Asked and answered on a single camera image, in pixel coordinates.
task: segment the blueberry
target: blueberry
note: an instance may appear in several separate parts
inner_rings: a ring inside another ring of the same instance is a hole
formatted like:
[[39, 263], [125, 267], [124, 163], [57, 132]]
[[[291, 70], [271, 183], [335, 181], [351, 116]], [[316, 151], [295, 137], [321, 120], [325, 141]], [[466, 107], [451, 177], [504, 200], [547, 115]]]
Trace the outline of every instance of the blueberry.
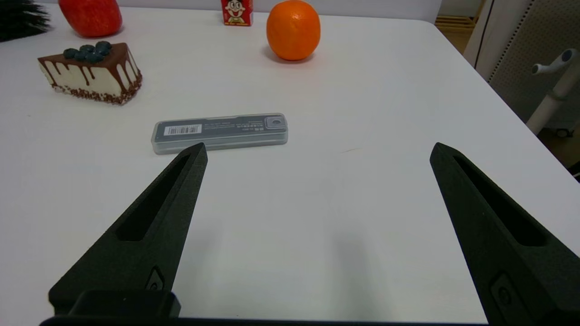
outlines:
[[86, 44], [86, 45], [81, 46], [79, 48], [79, 51], [81, 51], [81, 52], [94, 52], [95, 47], [90, 45], [90, 44]]
[[88, 54], [88, 52], [79, 51], [79, 52], [75, 53], [74, 59], [76, 61], [85, 61], [87, 54]]
[[111, 49], [113, 46], [107, 41], [99, 41], [95, 47], [100, 49]]
[[77, 49], [66, 49], [64, 50], [63, 55], [65, 59], [73, 59], [77, 52]]
[[90, 63], [97, 63], [103, 61], [103, 56], [98, 53], [89, 53], [86, 55], [86, 61]]
[[109, 54], [109, 49], [105, 49], [105, 48], [96, 48], [95, 49], [95, 53], [98, 53], [102, 56], [106, 56]]

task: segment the cake slice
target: cake slice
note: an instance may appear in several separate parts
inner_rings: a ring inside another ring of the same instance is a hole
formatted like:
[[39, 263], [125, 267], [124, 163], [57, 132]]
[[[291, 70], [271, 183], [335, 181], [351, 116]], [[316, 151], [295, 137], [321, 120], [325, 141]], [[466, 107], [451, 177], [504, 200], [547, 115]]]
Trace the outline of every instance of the cake slice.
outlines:
[[57, 92], [108, 103], [124, 104], [133, 98], [143, 79], [126, 43], [101, 41], [38, 61]]

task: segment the black brush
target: black brush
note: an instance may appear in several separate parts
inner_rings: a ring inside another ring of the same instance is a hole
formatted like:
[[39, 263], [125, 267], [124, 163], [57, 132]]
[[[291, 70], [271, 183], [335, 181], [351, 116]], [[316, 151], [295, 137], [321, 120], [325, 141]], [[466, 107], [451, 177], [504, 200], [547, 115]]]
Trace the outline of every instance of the black brush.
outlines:
[[32, 0], [0, 0], [0, 42], [42, 34], [49, 20], [44, 7]]

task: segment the cartoon character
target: cartoon character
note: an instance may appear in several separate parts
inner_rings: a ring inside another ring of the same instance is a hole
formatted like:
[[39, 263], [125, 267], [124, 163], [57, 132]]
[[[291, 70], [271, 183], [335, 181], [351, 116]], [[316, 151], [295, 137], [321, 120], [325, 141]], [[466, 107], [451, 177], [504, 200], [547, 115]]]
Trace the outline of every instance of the cartoon character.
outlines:
[[230, 18], [227, 20], [228, 23], [245, 23], [242, 14], [246, 9], [242, 4], [242, 0], [228, 0], [225, 9], [230, 14]]

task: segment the plastic case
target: plastic case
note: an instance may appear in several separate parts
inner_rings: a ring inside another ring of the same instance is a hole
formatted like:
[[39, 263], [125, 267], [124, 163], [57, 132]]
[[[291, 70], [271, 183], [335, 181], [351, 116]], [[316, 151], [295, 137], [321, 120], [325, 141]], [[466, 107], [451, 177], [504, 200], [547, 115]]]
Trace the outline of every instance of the plastic case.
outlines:
[[207, 150], [281, 145], [288, 141], [288, 124], [281, 113], [236, 115], [161, 121], [151, 144], [158, 155], [179, 153], [197, 143]]

